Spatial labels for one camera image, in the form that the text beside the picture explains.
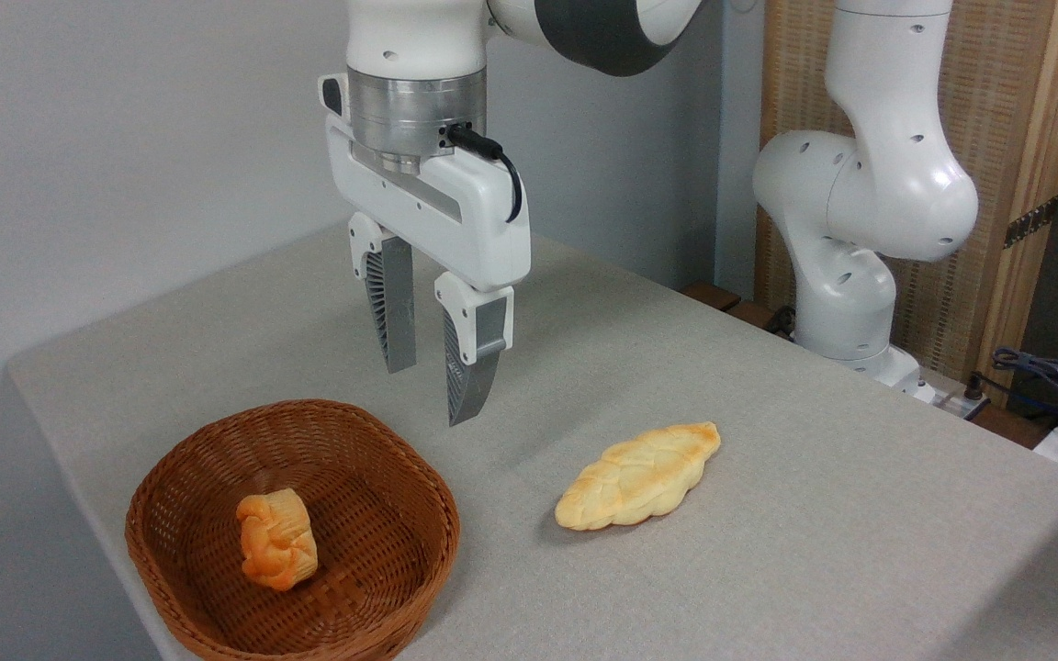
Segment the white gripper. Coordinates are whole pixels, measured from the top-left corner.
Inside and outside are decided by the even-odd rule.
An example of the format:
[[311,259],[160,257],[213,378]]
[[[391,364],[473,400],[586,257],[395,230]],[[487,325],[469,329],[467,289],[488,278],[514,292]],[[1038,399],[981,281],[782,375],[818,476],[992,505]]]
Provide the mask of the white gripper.
[[532,264],[523,185],[499,159],[453,140],[461,129],[486,131],[486,75],[340,73],[320,79],[318,98],[336,187],[358,210],[348,223],[350,256],[388,372],[416,364],[415,247],[448,271],[435,280],[444,309],[448,423],[473,419],[501,352],[512,347],[509,286]]

